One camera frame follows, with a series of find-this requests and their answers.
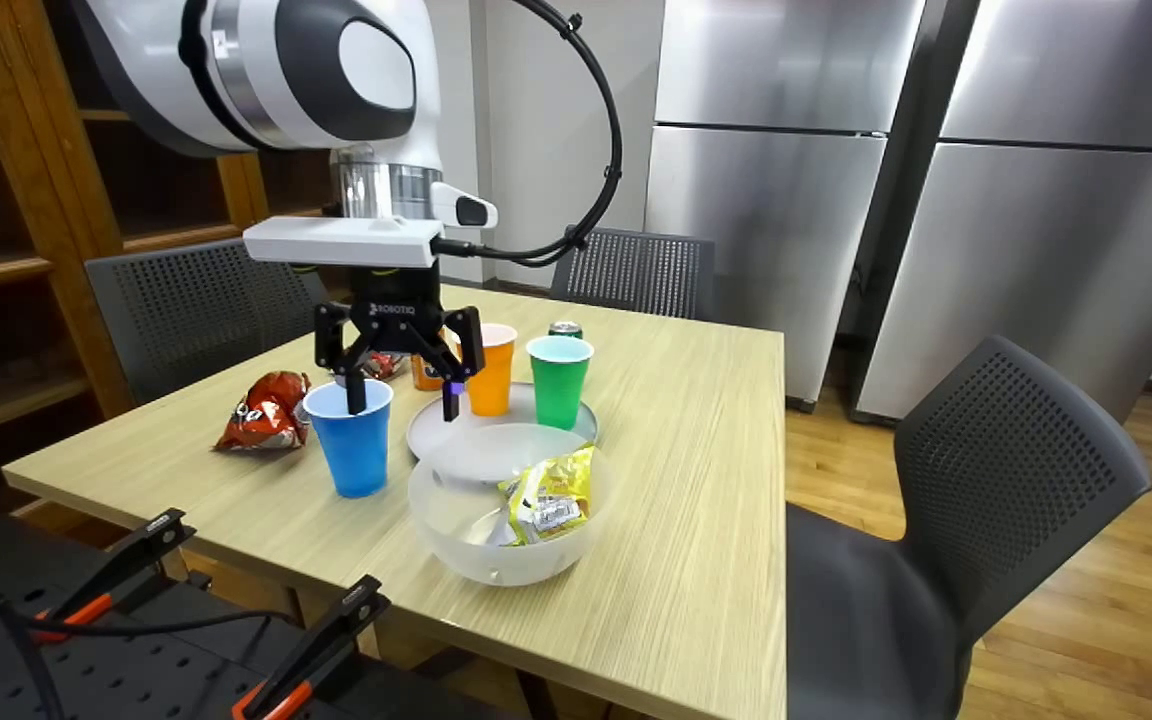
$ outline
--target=white bowl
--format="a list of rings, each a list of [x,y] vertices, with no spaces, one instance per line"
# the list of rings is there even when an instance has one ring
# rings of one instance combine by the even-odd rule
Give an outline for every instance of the white bowl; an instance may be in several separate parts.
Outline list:
[[[592,466],[592,517],[579,527],[535,544],[489,538],[504,507],[495,482],[585,445],[585,435],[543,425],[463,427],[413,466],[413,521],[427,537],[433,551],[463,580],[515,586],[561,574],[585,554],[588,532],[599,517],[599,459]]]

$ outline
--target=black cable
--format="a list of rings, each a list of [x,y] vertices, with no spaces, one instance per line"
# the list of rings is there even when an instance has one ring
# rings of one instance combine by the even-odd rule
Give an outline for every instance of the black cable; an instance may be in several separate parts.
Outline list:
[[[570,231],[551,242],[530,249],[530,250],[502,250],[502,249],[481,249],[481,242],[463,242],[463,238],[437,238],[433,250],[437,254],[484,254],[484,261],[514,261],[526,269],[543,269],[558,265],[561,254],[570,254],[573,249],[585,249],[585,236],[604,218],[604,213],[613,208],[613,195],[620,187],[620,169],[626,169],[626,134],[620,134],[620,110],[617,110],[617,94],[613,83],[604,74],[604,65],[592,54],[592,46],[579,34],[579,16],[561,16],[551,4],[543,0],[515,0],[526,4],[534,16],[540,16],[543,22],[551,22],[579,54],[579,65],[588,69],[588,74],[597,81],[597,91],[608,106],[608,134],[613,134],[613,158],[604,169],[604,187],[599,195],[588,204],[588,213],[570,225]]]
[[[64,634],[172,634],[172,631],[191,631],[191,627],[213,627],[213,622],[240,622],[240,620],[285,620],[295,622],[285,610],[226,610],[226,617],[202,617],[202,620],[179,620],[179,622],[57,622],[57,620],[35,620],[21,617],[35,631],[64,631]]]
[[[64,720],[64,705],[60,705],[60,690],[57,690],[57,681],[45,663],[45,653],[33,644],[30,634],[30,622],[17,617],[17,608],[7,603],[7,596],[0,591],[0,622],[7,627],[21,658],[23,658],[23,671],[30,681],[35,684],[39,690],[39,709],[49,720]]]

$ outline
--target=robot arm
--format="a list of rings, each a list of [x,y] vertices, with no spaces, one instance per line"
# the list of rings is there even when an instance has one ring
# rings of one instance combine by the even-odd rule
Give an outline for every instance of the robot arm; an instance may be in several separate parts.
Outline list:
[[[318,307],[318,360],[364,406],[364,352],[413,352],[455,385],[481,368],[477,307],[445,311],[437,236],[495,208],[445,184],[441,74],[422,0],[78,0],[112,94],[191,156],[333,149],[340,216],[271,216],[251,261],[350,269],[353,301]]]

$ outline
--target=wooden cabinet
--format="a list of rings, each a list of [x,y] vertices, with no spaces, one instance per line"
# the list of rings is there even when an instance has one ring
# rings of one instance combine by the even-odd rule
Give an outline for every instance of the wooden cabinet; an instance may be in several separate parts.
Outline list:
[[[72,0],[0,0],[0,459],[130,406],[90,254],[333,200],[325,153],[176,156],[119,110]]]

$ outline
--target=blue cup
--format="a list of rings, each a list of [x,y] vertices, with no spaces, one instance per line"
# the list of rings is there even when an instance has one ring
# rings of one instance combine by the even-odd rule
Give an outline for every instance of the blue cup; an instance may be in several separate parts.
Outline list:
[[[337,496],[373,496],[389,466],[389,405],[393,388],[368,378],[368,406],[350,416],[344,385],[321,385],[299,400],[333,466]]]

